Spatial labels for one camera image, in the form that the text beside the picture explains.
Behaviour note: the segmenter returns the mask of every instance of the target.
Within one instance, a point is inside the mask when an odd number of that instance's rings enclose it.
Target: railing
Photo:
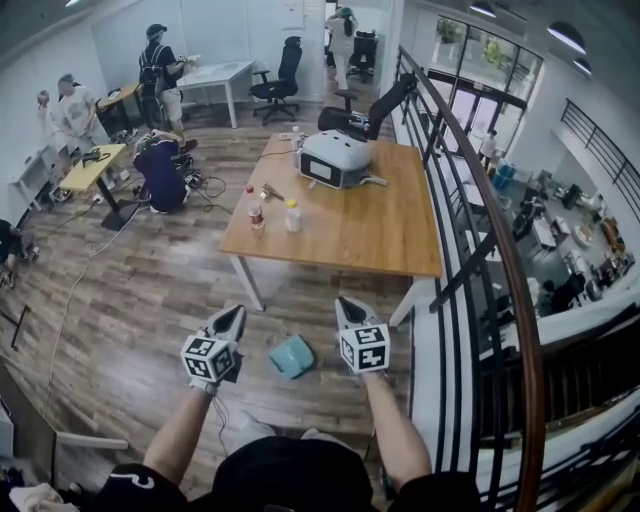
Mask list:
[[[431,304],[432,313],[438,314],[441,354],[441,390],[446,389],[446,344],[445,324],[452,328],[452,346],[454,357],[454,416],[451,456],[448,468],[443,467],[443,446],[445,437],[446,392],[441,391],[440,425],[438,431],[438,449],[435,457],[435,470],[457,470],[459,466],[459,447],[461,444],[461,325],[464,318],[458,317],[458,301],[464,301],[468,312],[466,322],[469,327],[471,348],[471,372],[473,379],[473,414],[470,439],[470,458],[467,469],[477,474],[480,451],[480,397],[479,386],[479,347],[489,343],[493,348],[495,381],[493,397],[495,403],[493,432],[493,461],[488,492],[484,496],[487,510],[498,505],[498,493],[503,472],[503,455],[507,440],[506,411],[507,389],[504,378],[504,362],[500,344],[500,325],[497,313],[496,297],[489,273],[487,257],[499,254],[501,272],[504,273],[509,288],[514,322],[520,342],[523,364],[523,401],[525,421],[522,434],[522,458],[520,475],[517,478],[514,495],[515,510],[530,512],[536,509],[538,490],[543,463],[545,442],[544,425],[544,383],[542,381],[542,358],[538,339],[537,324],[533,303],[527,286],[527,280],[518,254],[509,223],[501,210],[495,191],[484,172],[471,143],[462,127],[456,121],[451,110],[442,99],[424,71],[413,58],[400,47],[396,68],[396,80],[401,73],[412,73],[419,81],[418,90],[411,94],[403,106],[403,124],[407,128],[411,144],[418,147],[422,156],[429,187],[432,191],[435,213],[438,222],[442,252],[444,256],[445,276],[436,280],[436,299]],[[427,106],[423,92],[428,94],[437,109],[432,112]],[[459,154],[463,159],[455,158],[445,142],[445,130],[450,130],[459,145]],[[470,179],[463,179],[458,167],[467,167]],[[478,205],[472,205],[465,186],[477,187],[482,202],[481,212]],[[488,220],[484,232],[479,229],[480,213]],[[450,219],[453,230],[454,246],[447,242],[445,216]],[[454,265],[459,260],[459,270]],[[445,314],[450,315],[446,322]]]
[[[600,162],[640,222],[640,174],[618,146],[575,103],[567,100],[561,122]]]

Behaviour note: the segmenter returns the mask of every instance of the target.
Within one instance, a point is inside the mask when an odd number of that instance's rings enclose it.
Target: office chair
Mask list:
[[[345,109],[325,107],[318,118],[318,129],[341,130],[354,139],[367,141],[377,140],[385,117],[400,105],[408,94],[418,85],[418,79],[410,73],[400,76],[393,87],[376,101],[369,109],[369,115],[352,112],[351,101],[358,97],[349,91],[338,91],[337,96],[344,98]]]
[[[356,34],[358,37],[355,38],[353,55],[349,60],[351,69],[349,69],[347,76],[359,75],[364,83],[367,77],[373,77],[372,70],[376,64],[378,40],[375,39],[375,35],[366,32],[357,32]]]
[[[267,110],[267,115],[262,120],[262,125],[266,126],[269,118],[276,112],[282,112],[288,115],[291,120],[295,116],[289,112],[288,108],[295,108],[296,112],[300,112],[300,105],[295,103],[287,103],[285,98],[295,96],[298,93],[298,83],[296,82],[296,71],[300,58],[302,57],[302,49],[300,48],[300,38],[296,36],[288,37],[284,42],[282,50],[282,62],[278,70],[278,80],[269,82],[267,73],[270,71],[256,71],[254,75],[261,75],[263,83],[254,85],[251,88],[251,94],[261,100],[267,100],[269,105],[260,107],[253,111],[253,117],[258,115],[261,110]]]

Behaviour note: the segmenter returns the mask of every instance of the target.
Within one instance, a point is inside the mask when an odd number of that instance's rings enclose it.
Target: white table leg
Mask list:
[[[36,198],[33,198],[33,201],[29,199],[29,189],[27,188],[27,185],[25,185],[24,180],[20,180],[20,192],[22,194],[22,197],[24,198],[25,202],[27,203],[27,207],[31,208],[31,205],[33,204],[33,206],[35,206],[36,210],[38,210],[39,212],[42,211],[42,206],[40,206],[40,203],[38,203],[38,201],[36,201]]]
[[[233,104],[233,91],[231,90],[231,82],[224,83],[224,90],[227,93],[227,104],[229,105],[229,117],[231,118],[231,127],[237,128],[236,107]]]
[[[231,258],[231,264],[233,268],[236,269],[236,273],[242,282],[242,286],[244,286],[244,290],[249,295],[251,299],[251,303],[253,307],[258,311],[264,311],[264,303],[262,302],[262,297],[260,297],[260,292],[258,291],[258,287],[256,286],[256,282],[251,275],[251,271],[247,266],[247,260],[244,259],[243,256],[229,256]]]
[[[403,297],[402,301],[391,315],[391,319],[389,320],[389,325],[391,327],[398,327],[400,323],[404,320],[404,318],[409,314],[411,308],[415,306],[418,298],[427,293],[425,289],[427,286],[427,281],[425,279],[414,279],[411,288]]]

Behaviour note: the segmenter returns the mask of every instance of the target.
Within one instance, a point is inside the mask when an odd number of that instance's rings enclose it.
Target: white desk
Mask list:
[[[27,175],[36,167],[38,163],[42,163],[42,154],[45,152],[46,148],[40,149],[34,155],[31,156],[31,160],[29,163],[24,164],[22,168],[16,169],[11,176],[9,176],[4,182],[3,185],[12,185],[18,189],[18,193],[24,199],[26,203],[27,210],[31,210],[35,207],[39,212],[42,211],[42,206],[36,201],[36,195],[39,192],[29,189],[27,184],[25,183],[25,178]]]
[[[178,88],[182,91],[189,89],[203,89],[205,102],[209,104],[206,87],[224,85],[227,94],[227,104],[229,105],[229,117],[231,126],[238,127],[236,120],[236,109],[233,105],[233,91],[231,81],[247,70],[253,69],[255,61],[247,60],[243,62],[228,62],[226,64],[215,64],[213,66],[201,66],[193,69],[190,73],[178,80]]]

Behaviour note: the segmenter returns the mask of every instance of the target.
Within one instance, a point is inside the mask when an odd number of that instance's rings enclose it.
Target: shorts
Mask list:
[[[182,97],[180,91],[178,89],[162,91],[160,99],[162,100],[169,121],[180,121],[182,119]]]

